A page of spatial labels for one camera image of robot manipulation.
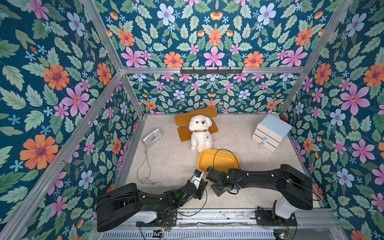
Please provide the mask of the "yellow plastic storage box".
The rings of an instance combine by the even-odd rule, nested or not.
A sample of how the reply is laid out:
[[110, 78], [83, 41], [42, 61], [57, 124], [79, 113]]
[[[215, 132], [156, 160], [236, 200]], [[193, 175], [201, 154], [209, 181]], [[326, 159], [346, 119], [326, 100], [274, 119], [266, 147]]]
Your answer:
[[239, 169], [238, 163], [239, 157], [236, 154], [223, 150], [207, 149], [200, 154], [198, 168], [205, 173], [208, 167], [227, 173], [229, 169]]

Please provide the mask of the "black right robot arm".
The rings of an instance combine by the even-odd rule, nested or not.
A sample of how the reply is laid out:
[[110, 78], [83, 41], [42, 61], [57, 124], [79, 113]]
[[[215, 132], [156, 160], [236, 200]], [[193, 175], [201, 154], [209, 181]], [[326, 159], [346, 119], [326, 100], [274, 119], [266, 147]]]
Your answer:
[[313, 209], [313, 181], [290, 165], [282, 164], [270, 171], [244, 171], [228, 169], [222, 172], [207, 168], [207, 180], [219, 197], [225, 192], [246, 188], [269, 189], [280, 192], [282, 197], [274, 205], [276, 216], [288, 219], [296, 210]]

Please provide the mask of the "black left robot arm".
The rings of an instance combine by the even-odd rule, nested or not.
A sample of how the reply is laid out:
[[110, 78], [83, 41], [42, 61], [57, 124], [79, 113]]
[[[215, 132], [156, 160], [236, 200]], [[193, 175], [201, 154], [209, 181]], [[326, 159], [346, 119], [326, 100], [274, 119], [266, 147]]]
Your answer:
[[127, 184], [97, 199], [97, 231], [112, 230], [139, 212], [154, 212], [157, 216], [174, 213], [191, 199], [201, 200], [207, 184], [204, 180], [188, 181], [162, 194], [145, 193], [137, 184]]

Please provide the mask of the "white plush dog toy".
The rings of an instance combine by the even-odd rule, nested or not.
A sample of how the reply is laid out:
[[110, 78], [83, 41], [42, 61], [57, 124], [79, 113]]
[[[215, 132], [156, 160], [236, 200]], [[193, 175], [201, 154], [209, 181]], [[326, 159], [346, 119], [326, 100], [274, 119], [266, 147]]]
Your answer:
[[212, 126], [212, 120], [204, 115], [196, 115], [191, 118], [189, 130], [191, 135], [191, 150], [201, 153], [213, 146], [213, 139], [209, 128]]

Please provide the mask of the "silver clutch purse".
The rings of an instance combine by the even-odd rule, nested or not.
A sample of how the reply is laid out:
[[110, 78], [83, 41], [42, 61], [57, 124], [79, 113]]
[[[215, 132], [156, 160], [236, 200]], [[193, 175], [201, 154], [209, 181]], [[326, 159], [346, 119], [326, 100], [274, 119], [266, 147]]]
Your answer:
[[159, 142], [163, 137], [163, 134], [159, 128], [153, 130], [150, 132], [147, 136], [145, 136], [142, 141], [143, 144], [147, 147], [150, 148], [153, 145], [155, 145], [157, 142]]

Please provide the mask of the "white mini drawer cabinet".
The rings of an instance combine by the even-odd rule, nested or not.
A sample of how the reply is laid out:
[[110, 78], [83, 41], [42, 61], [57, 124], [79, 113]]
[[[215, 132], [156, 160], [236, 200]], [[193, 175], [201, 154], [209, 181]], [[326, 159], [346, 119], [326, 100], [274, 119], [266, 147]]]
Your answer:
[[268, 114], [258, 123], [252, 139], [261, 147], [274, 152], [292, 128], [287, 122]]

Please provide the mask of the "aluminium frame rail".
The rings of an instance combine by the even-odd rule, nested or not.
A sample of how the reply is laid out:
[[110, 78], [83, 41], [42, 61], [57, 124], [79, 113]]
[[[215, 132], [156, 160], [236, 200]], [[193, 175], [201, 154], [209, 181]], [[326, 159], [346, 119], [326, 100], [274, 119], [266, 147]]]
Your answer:
[[177, 227], [191, 226], [240, 226], [304, 229], [340, 229], [336, 214], [330, 209], [297, 210], [287, 220], [271, 220], [262, 216], [257, 209], [205, 209], [192, 215], [192, 209], [182, 209], [177, 213]]

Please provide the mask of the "black hook rail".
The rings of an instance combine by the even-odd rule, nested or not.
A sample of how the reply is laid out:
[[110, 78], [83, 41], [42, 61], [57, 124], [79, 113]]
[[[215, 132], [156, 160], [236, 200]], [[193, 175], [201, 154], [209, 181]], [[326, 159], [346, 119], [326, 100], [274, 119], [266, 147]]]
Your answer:
[[190, 74], [190, 75], [230, 75], [230, 74], [242, 74], [243, 68], [224, 68], [224, 67], [215, 67], [215, 68], [180, 68], [180, 74]]

